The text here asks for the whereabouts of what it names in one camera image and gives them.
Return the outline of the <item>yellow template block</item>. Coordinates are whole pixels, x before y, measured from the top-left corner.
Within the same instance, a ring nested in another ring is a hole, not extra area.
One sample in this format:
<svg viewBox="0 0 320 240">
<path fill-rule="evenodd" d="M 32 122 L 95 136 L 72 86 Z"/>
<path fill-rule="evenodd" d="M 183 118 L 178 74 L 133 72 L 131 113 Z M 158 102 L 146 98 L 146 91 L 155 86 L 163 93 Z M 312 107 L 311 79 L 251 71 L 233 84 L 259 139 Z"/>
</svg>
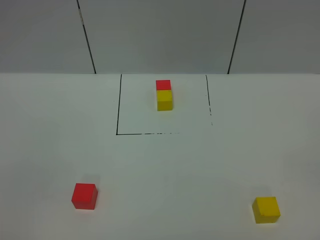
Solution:
<svg viewBox="0 0 320 240">
<path fill-rule="evenodd" d="M 173 110 L 173 94 L 171 90 L 157 90 L 156 99 L 158 111 Z"/>
</svg>

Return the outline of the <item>red template block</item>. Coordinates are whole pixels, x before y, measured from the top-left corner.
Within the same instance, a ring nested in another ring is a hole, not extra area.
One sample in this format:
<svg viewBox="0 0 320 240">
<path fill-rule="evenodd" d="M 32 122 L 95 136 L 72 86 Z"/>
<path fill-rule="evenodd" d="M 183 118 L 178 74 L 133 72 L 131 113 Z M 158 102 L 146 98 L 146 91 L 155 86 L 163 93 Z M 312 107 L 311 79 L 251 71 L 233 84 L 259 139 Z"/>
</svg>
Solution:
<svg viewBox="0 0 320 240">
<path fill-rule="evenodd" d="M 156 80 L 157 91 L 168 91 L 171 90 L 171 81 L 169 79 Z"/>
</svg>

